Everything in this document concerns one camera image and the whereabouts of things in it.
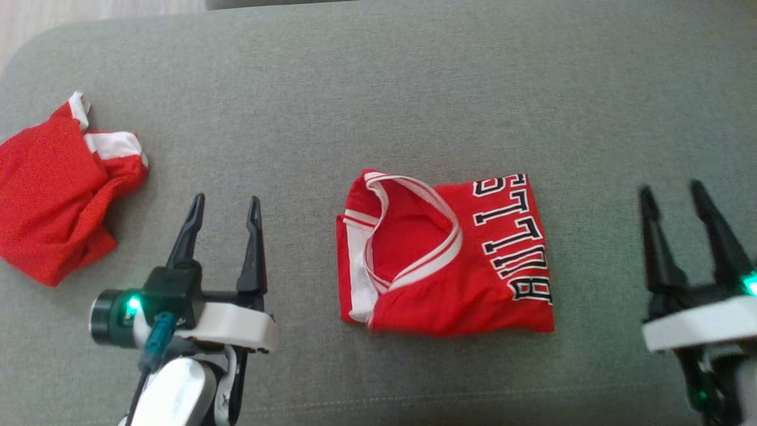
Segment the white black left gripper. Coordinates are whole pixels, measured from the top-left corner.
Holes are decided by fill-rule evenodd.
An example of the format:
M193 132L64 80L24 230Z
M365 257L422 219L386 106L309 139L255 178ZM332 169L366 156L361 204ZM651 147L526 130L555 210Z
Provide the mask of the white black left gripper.
M230 345L247 351L275 351L279 329L268 313L241 305L237 293L204 293L202 270L194 261L196 238L205 216L205 194L195 195L166 266L155 267L141 288L141 347L168 312L174 318L174 340L205 345ZM248 296L267 294L267 266L260 200L251 197L245 217L248 244L236 291Z

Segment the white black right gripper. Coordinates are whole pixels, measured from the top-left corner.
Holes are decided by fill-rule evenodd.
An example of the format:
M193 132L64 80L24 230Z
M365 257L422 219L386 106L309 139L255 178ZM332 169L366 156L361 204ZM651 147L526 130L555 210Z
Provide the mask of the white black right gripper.
M731 230L703 182L690 181L698 218L709 238L714 280L724 288L754 288L755 264ZM640 187L647 317L642 325L648 351L754 340L754 295L729 295L714 286L688 288L686 273L674 261L661 226L661 214L650 186Z

